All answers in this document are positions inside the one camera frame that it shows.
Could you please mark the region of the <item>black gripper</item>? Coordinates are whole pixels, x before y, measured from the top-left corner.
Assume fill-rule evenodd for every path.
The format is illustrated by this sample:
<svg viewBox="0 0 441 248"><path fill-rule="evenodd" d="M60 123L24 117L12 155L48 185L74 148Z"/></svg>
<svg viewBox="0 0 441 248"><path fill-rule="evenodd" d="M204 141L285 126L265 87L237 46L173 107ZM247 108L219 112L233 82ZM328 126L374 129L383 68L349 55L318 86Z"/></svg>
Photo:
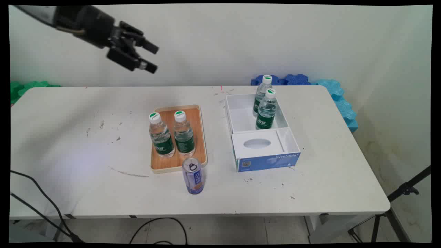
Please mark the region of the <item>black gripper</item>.
<svg viewBox="0 0 441 248"><path fill-rule="evenodd" d="M143 47L157 54L159 47L148 41L144 33L134 26L120 21L114 27L115 19L93 5L58 6L56 10L56 28L73 34L100 49L109 47L109 38L114 28L114 36L131 45L109 47L107 58L120 66L134 71L145 70L154 74L158 66L142 58L136 47Z"/></svg>

